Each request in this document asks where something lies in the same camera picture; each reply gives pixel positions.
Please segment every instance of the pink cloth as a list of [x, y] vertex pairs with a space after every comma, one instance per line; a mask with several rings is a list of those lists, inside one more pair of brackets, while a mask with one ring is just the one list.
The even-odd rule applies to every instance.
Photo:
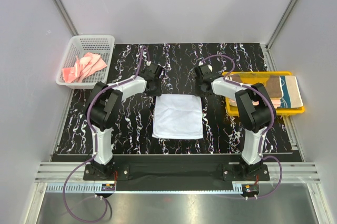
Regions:
[[62, 69], [63, 79], [66, 83], [81, 83], [83, 79], [105, 67], [107, 65], [99, 54], [86, 53], [80, 60], [76, 57], [73, 67]]

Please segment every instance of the white plastic basket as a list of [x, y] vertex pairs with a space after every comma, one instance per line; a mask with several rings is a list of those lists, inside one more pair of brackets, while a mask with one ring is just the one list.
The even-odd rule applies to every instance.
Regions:
[[[79, 35], [72, 37], [63, 55], [56, 83], [66, 85], [71, 89], [93, 89], [97, 82], [106, 83], [114, 45], [115, 38], [110, 35]], [[85, 78], [82, 83], [64, 82], [62, 69], [65, 67], [73, 67], [76, 62], [76, 56], [80, 59], [89, 52], [100, 54], [107, 67]]]

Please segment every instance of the yellow tray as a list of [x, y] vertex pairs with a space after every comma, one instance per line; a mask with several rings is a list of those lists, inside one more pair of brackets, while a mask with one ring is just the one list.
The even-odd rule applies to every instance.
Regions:
[[[249, 72], [232, 72], [232, 74], [239, 74], [239, 73], [249, 73]], [[265, 72], [253, 72], [254, 74], [259, 75], [292, 75], [288, 71], [265, 71]], [[226, 109], [227, 114], [229, 116], [239, 116], [239, 111], [237, 110], [236, 106], [230, 105], [230, 99], [226, 98]], [[276, 115], [282, 115], [282, 116], [290, 116], [290, 115], [296, 115], [305, 112], [305, 107], [299, 107], [299, 108], [277, 108], [276, 109]]]

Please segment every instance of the metal floor panel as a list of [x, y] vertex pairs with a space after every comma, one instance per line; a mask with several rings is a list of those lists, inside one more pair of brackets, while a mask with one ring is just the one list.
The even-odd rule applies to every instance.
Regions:
[[[272, 190], [261, 185], [261, 193]], [[93, 220], [103, 213], [104, 203], [92, 199], [76, 204], [88, 194], [67, 194], [70, 207], [81, 218]], [[304, 184], [282, 184], [270, 197], [245, 201], [235, 195], [205, 194], [114, 194], [108, 198], [113, 209], [100, 223], [204, 224], [204, 223], [319, 223], [308, 188]], [[46, 193], [39, 214], [39, 224], [81, 223], [65, 208], [61, 193]]]

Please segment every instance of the striped towel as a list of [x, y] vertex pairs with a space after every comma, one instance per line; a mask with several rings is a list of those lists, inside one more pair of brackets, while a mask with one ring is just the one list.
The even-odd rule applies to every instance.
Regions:
[[281, 98], [281, 108], [299, 108], [303, 106], [299, 86], [296, 76], [280, 76], [283, 97]]

